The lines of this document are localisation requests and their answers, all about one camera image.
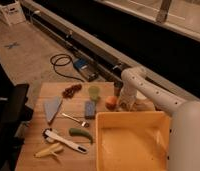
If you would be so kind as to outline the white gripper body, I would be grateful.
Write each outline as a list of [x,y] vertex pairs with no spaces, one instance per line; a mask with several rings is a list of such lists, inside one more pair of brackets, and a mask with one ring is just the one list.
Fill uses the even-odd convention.
[[119,106],[127,111],[131,111],[135,103],[137,90],[123,86],[119,96]]

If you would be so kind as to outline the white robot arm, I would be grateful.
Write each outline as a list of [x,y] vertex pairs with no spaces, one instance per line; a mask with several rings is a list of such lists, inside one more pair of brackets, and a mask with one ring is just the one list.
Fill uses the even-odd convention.
[[144,67],[124,69],[120,99],[131,107],[136,91],[172,117],[168,171],[200,171],[200,101],[186,100],[146,80]]

